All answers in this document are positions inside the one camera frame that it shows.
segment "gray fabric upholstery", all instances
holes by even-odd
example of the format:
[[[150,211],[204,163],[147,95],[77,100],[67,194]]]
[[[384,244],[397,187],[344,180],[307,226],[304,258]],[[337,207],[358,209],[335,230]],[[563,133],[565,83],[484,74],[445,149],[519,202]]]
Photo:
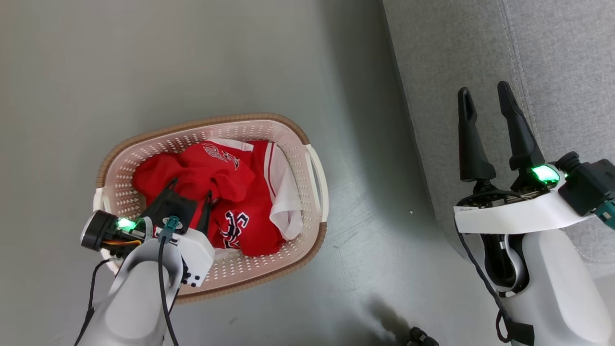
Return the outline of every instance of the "gray fabric upholstery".
[[[547,161],[575,150],[615,161],[615,2],[383,0],[435,216],[461,253],[452,205],[459,181],[456,93],[478,111],[495,184],[516,177],[496,85],[510,82]],[[615,232],[599,221],[566,230],[593,276],[615,272]],[[478,246],[473,239],[473,247]]]

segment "laundry basket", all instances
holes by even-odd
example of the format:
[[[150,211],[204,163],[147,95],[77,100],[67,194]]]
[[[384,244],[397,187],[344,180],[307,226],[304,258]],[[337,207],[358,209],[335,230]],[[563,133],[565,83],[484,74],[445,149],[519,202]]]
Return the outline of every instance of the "laundry basket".
[[[135,168],[155,154],[181,152],[192,144],[214,138],[269,140],[278,144],[288,159],[299,190],[303,229],[276,254],[247,257],[236,252],[217,260],[201,287],[182,285],[178,302],[221,296],[293,272],[314,258],[327,230],[327,181],[318,155],[299,126],[272,113],[208,118],[122,142],[111,150],[100,167],[94,210],[102,209],[130,219],[138,217],[145,208],[145,201],[132,186]],[[101,254],[105,259],[110,258],[105,249]],[[121,260],[111,259],[108,267],[117,273]]]

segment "brown basket rim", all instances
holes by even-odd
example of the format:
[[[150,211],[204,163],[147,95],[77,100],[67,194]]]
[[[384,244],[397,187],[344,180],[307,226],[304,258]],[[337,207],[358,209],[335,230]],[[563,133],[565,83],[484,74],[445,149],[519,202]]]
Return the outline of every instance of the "brown basket rim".
[[[249,114],[239,114],[239,115],[225,115],[225,116],[216,116],[213,118],[205,118],[201,120],[190,121],[187,123],[174,125],[165,127],[156,131],[147,132],[141,135],[136,135],[131,137],[122,143],[116,145],[110,152],[107,154],[103,163],[100,165],[100,169],[98,170],[98,178],[96,182],[96,187],[101,188],[105,186],[105,180],[107,176],[108,169],[111,163],[117,158],[119,153],[126,150],[126,148],[131,147],[132,145],[139,144],[141,142],[145,142],[147,140],[155,139],[157,137],[162,137],[164,135],[172,134],[174,132],[185,131],[190,129],[195,129],[197,127],[209,126],[209,125],[217,125],[224,123],[237,123],[240,121],[251,121],[251,120],[270,120],[275,121],[277,123],[281,123],[288,128],[290,128],[301,140],[304,145],[308,145],[309,139],[305,132],[299,127],[299,125],[295,124],[292,120],[275,113],[249,113]],[[280,278],[281,276],[287,275],[295,270],[305,266],[310,262],[316,253],[322,247],[323,242],[325,241],[325,234],[327,232],[327,223],[321,222],[318,230],[318,234],[316,236],[316,241],[314,245],[308,250],[308,252],[296,262],[293,262],[286,267],[274,270],[273,272],[263,274],[261,276],[257,276],[256,278],[252,278],[249,280],[242,281],[240,283],[224,286],[222,288],[211,289],[208,291],[202,292],[194,292],[187,294],[180,294],[177,297],[177,302],[179,304],[195,302],[197,300],[209,299],[214,297],[223,296],[225,294],[230,294],[234,292],[238,292],[244,289],[252,288],[254,286],[263,284],[265,282]]]

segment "green led indicator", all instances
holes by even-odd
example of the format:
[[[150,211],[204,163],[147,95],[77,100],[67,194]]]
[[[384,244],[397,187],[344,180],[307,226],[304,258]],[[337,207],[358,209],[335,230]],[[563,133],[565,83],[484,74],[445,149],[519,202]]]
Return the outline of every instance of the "green led indicator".
[[[123,229],[124,231],[134,230],[136,226],[137,223],[130,221],[129,219],[121,218],[117,221],[117,227]]]
[[[543,164],[542,166],[532,168],[534,175],[538,180],[546,184],[557,183],[560,181],[560,175],[557,174],[555,169]]]

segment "pile of clothes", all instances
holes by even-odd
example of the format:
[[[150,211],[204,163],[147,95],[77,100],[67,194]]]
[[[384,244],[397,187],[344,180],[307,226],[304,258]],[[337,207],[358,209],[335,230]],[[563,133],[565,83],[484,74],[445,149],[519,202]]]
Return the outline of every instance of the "pile of clothes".
[[[137,167],[132,183],[149,205],[177,178],[175,192],[198,202],[197,228],[209,191],[213,204],[207,238],[216,257],[239,249],[248,256],[273,254],[303,227],[301,200],[282,150],[266,140],[211,139],[182,153],[160,153]]]

